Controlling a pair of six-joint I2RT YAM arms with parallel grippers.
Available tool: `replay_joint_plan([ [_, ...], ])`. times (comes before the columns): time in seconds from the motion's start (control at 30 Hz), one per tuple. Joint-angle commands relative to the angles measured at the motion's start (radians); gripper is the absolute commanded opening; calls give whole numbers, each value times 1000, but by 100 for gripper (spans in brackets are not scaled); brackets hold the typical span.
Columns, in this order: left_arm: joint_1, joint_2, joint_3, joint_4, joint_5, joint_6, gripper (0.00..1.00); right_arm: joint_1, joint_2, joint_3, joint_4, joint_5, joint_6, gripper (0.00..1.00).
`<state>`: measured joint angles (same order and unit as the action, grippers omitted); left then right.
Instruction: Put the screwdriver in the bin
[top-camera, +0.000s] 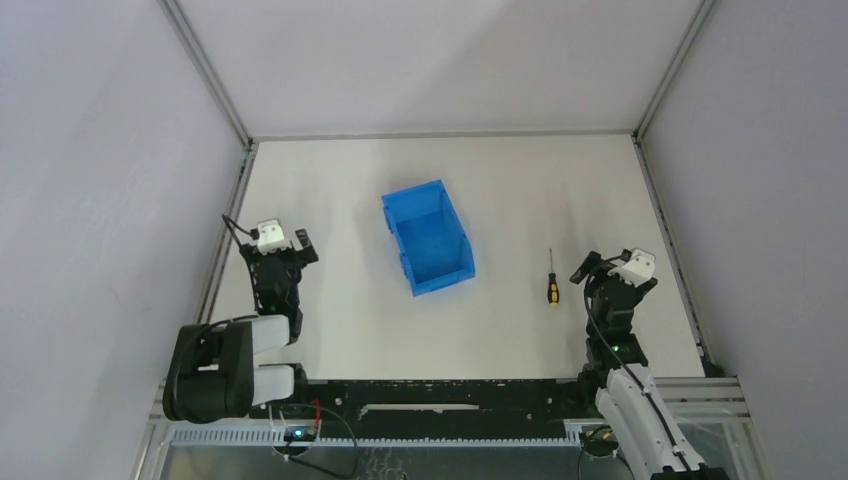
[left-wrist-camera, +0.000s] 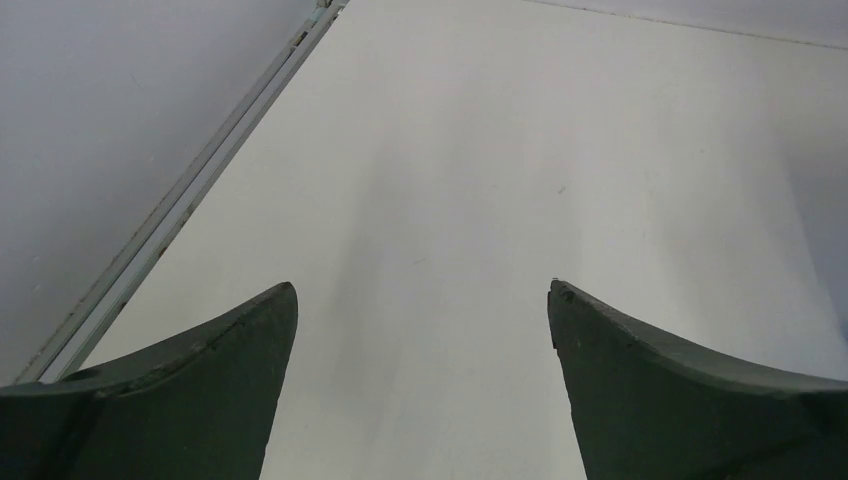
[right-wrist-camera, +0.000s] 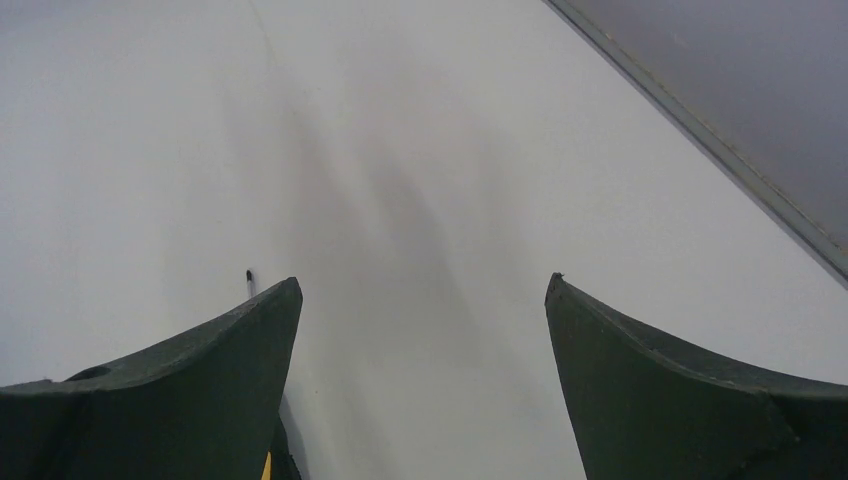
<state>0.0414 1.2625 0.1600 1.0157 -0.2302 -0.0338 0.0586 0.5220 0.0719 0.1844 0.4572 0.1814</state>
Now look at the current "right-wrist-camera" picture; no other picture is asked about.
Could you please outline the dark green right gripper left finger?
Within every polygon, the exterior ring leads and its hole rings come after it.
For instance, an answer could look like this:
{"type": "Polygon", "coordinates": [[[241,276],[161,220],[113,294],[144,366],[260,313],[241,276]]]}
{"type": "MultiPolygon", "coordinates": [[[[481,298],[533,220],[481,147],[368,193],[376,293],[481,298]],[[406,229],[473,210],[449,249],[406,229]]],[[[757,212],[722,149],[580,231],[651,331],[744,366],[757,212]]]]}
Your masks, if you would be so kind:
{"type": "Polygon", "coordinates": [[[1,390],[5,479],[296,479],[279,409],[303,303],[288,278],[64,381],[1,390]]]}

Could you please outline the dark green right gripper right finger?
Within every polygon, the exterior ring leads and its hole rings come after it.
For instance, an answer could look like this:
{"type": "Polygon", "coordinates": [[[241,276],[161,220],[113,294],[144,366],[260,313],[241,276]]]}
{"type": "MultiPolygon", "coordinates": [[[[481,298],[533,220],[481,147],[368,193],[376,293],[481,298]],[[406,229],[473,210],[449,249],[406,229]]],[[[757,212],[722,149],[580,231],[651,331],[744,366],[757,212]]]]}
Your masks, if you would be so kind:
{"type": "Polygon", "coordinates": [[[843,479],[847,389],[750,365],[554,274],[544,306],[590,479],[843,479]]]}

